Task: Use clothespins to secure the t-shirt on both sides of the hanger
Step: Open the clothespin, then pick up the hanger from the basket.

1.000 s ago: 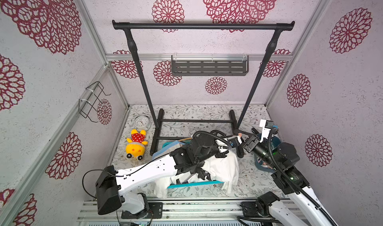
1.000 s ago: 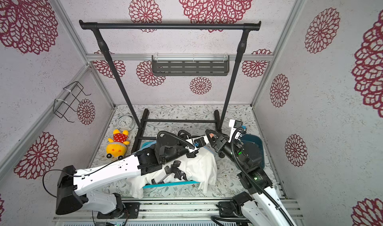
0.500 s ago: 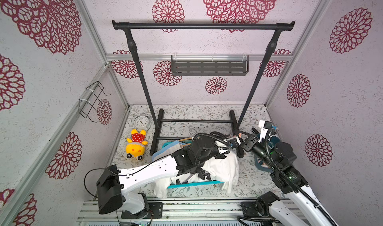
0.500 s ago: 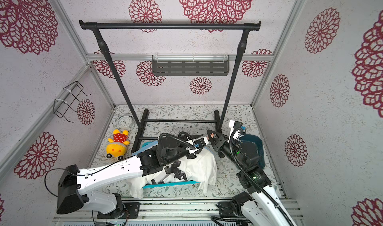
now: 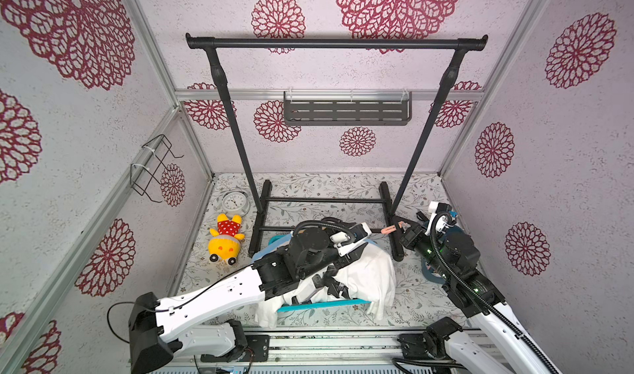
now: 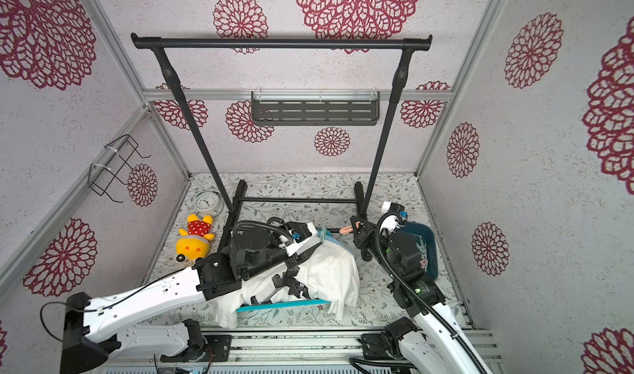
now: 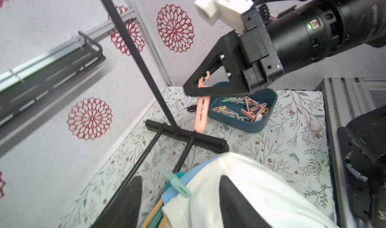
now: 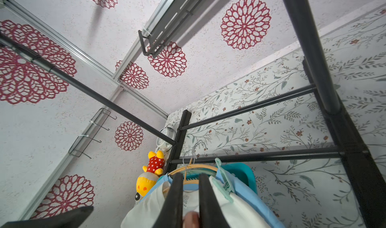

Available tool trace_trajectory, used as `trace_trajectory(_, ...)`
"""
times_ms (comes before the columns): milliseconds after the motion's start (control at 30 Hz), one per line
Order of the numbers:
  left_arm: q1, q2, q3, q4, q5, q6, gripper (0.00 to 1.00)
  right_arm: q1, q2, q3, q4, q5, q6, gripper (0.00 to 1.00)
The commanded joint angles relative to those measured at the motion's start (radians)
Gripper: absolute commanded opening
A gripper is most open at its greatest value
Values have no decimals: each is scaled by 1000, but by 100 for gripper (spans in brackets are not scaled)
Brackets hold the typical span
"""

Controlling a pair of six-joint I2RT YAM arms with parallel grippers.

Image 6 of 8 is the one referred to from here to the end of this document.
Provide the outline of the white t-shirt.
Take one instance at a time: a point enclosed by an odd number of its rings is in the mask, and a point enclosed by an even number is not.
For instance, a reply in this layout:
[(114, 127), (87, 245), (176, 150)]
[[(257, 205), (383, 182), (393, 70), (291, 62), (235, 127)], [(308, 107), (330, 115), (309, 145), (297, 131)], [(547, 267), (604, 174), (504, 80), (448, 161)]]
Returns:
[(325, 242), (296, 268), (284, 263), (243, 281), (238, 291), (210, 302), (213, 321), (223, 328), (238, 326), (237, 309), (287, 301), (330, 301), (328, 314), (341, 321), (345, 308), (358, 304), (359, 275), (355, 257), (345, 249)]

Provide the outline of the pink clothespin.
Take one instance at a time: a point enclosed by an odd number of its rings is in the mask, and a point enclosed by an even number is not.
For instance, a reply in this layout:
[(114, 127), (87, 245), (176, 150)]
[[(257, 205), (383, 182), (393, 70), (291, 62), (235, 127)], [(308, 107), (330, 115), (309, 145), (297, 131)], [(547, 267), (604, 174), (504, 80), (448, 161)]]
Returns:
[(347, 235), (347, 234), (350, 234), (350, 233), (352, 233), (352, 232), (353, 232), (353, 226), (352, 226), (352, 225), (346, 226), (346, 227), (341, 228), (341, 229), (339, 230), (339, 233), (340, 233), (341, 235)]

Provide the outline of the mint green clothespin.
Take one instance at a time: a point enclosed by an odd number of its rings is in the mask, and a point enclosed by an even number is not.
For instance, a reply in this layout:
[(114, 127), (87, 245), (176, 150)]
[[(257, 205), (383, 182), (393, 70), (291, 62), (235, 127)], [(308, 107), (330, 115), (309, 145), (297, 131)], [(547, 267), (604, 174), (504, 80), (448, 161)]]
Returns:
[(325, 228), (321, 228), (319, 229), (319, 238), (320, 238), (320, 242), (323, 244), (325, 242), (336, 242), (335, 238), (331, 235), (331, 233), (325, 229)]

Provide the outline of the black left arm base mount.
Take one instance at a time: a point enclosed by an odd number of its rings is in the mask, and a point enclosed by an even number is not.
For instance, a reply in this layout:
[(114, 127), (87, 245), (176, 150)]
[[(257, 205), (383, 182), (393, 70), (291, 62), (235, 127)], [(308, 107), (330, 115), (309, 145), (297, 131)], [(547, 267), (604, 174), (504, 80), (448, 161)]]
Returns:
[(188, 339), (186, 348), (178, 354), (162, 354), (160, 362), (226, 362), (233, 337), (229, 334), (204, 335), (200, 323), (194, 320), (185, 320), (184, 328), (187, 330)]

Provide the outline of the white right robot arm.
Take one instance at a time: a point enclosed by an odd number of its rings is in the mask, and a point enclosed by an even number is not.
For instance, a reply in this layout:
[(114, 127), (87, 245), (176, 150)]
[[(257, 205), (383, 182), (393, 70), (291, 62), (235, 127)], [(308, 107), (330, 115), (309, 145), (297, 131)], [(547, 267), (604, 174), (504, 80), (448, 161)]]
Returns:
[(388, 289), (407, 315), (379, 334), (363, 334), (363, 356), (349, 364), (420, 373), (489, 373), (491, 370), (457, 323), (435, 280), (438, 260), (434, 232), (388, 212), (371, 223), (351, 217), (353, 243), (364, 259), (376, 260), (390, 277)]

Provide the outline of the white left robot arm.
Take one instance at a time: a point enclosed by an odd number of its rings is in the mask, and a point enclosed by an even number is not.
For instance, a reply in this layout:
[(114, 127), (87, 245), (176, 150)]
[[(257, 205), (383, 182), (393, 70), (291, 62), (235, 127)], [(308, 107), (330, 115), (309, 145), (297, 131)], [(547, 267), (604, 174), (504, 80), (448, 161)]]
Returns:
[(274, 271), (269, 278), (273, 288), (288, 288), (299, 298), (308, 298), (304, 286), (292, 284), (292, 275), (323, 243), (312, 223), (279, 218), (267, 223), (239, 221), (225, 236), (223, 249), (145, 286), (111, 296), (79, 292), (68, 297), (60, 372), (88, 372), (111, 357), (142, 349), (172, 361), (193, 360), (206, 342), (196, 321), (187, 320), (175, 329), (137, 325), (180, 306), (237, 294), (268, 270)]

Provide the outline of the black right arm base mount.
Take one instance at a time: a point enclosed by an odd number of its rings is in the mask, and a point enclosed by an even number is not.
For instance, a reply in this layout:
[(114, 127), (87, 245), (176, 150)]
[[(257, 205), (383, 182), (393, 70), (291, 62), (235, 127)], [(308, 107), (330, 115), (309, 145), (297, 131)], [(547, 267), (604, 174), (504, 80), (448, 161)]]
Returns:
[(414, 322), (403, 317), (386, 325), (379, 333), (362, 334), (358, 341), (363, 348), (363, 357), (366, 360), (403, 359), (399, 342), (416, 330)]

